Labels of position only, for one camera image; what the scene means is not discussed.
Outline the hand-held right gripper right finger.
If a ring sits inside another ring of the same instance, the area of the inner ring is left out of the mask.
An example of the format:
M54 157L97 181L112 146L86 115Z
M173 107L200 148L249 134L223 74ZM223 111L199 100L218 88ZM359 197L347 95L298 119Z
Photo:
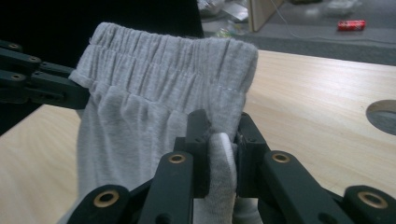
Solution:
M236 168L237 190L239 197L257 197L256 171L269 147L251 116L243 113L234 138L237 144Z

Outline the clear plastic bag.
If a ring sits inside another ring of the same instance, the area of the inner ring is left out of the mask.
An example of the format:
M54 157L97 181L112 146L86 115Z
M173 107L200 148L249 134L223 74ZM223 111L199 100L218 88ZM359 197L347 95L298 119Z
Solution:
M327 15L345 16L353 13L361 5L361 0L330 0L324 8Z

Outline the crumpled white plastic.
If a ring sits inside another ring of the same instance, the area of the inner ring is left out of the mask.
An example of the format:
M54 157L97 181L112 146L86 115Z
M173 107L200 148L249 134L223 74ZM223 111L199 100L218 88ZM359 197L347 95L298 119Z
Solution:
M202 17L218 15L224 5L225 0L197 0L197 6Z

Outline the flat silver package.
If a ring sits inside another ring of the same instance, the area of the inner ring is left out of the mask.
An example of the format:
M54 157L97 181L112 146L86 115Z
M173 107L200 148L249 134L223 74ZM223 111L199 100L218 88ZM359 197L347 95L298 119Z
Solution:
M248 9L236 2L226 3L222 10L238 21L245 21L248 18Z

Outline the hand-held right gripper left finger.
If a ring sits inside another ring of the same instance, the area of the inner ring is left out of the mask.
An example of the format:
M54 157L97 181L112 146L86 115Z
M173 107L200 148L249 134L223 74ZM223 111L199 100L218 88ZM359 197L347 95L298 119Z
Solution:
M204 109L188 115L187 130L184 137L177 137L174 151L183 151L193 158L193 196L202 199L209 192L210 168L208 158L208 139L210 122Z

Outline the red can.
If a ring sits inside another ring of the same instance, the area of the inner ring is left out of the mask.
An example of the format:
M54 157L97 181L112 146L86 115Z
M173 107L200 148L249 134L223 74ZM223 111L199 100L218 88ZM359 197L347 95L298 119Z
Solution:
M366 25L365 20L339 21L337 23L338 31L363 31Z

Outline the beige wooden desk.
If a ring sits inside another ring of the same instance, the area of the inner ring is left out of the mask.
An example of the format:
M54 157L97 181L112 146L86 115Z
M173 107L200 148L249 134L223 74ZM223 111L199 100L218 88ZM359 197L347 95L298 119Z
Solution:
M270 19L284 0L247 0L250 32L258 32Z

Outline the gray shorts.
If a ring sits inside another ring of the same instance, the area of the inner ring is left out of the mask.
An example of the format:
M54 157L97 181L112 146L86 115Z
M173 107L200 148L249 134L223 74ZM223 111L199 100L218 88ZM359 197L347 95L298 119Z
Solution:
M184 135L190 112L209 119L210 190L194 224L262 224L239 199L233 142L254 78L257 49L231 38L187 39L114 23L98 25L71 80L91 97L80 112L78 197L106 185L135 189Z

